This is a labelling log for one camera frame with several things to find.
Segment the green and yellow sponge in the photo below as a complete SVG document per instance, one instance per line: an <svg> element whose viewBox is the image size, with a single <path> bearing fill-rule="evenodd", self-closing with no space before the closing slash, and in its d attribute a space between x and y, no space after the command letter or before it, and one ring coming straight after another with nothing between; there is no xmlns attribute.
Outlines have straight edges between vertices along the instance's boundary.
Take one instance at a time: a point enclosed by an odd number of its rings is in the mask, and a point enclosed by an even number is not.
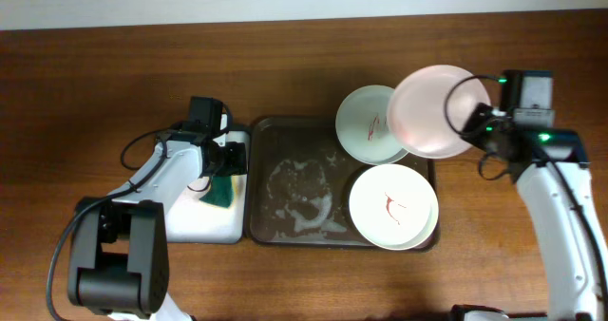
<svg viewBox="0 0 608 321"><path fill-rule="evenodd" d="M229 208L235 199L235 185L231 177L212 177L199 201L219 208Z"/></svg>

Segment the white plate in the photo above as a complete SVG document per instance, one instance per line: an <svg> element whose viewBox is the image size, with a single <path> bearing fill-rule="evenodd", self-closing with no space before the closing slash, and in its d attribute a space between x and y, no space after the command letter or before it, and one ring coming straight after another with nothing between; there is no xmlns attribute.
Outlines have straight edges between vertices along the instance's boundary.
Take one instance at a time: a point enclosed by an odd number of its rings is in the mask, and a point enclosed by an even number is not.
<svg viewBox="0 0 608 321"><path fill-rule="evenodd" d="M424 245L439 219L438 199L431 184L400 164L382 164L363 172L351 186L348 210L364 239L391 251Z"/></svg>
<svg viewBox="0 0 608 321"><path fill-rule="evenodd" d="M478 103L489 104L490 98L472 73L457 66L427 66L395 88L387 111L389 131L412 155L455 157L470 148L457 132Z"/></svg>

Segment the pale green plate top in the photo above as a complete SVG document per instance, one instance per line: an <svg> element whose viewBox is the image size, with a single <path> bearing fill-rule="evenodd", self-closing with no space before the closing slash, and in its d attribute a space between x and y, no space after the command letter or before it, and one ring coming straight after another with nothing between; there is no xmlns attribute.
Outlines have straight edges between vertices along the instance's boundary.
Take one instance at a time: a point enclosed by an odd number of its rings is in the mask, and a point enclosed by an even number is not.
<svg viewBox="0 0 608 321"><path fill-rule="evenodd" d="M339 106L336 135L344 150L356 160L379 165L397 162L409 153L390 133L387 111L393 92L389 86L363 86Z"/></svg>

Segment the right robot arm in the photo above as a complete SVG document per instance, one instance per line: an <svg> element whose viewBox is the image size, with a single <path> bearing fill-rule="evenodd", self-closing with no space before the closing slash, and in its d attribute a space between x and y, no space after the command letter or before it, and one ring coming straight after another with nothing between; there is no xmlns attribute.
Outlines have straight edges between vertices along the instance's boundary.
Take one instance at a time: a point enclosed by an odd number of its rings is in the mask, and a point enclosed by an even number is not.
<svg viewBox="0 0 608 321"><path fill-rule="evenodd" d="M477 104L460 138L503 161L533 222L549 287L550 320L607 317L607 246L579 134L523 126Z"/></svg>

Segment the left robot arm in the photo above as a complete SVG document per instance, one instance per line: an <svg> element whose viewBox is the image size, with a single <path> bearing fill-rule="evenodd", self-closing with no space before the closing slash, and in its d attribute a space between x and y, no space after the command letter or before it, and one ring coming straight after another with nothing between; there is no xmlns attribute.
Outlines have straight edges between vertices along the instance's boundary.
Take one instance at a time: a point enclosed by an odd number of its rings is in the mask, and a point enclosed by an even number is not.
<svg viewBox="0 0 608 321"><path fill-rule="evenodd" d="M123 186L83 198L69 224L67 297L114 320L188 320L168 292L168 240L187 221L166 214L188 185L246 174L247 142L161 136L152 157Z"/></svg>

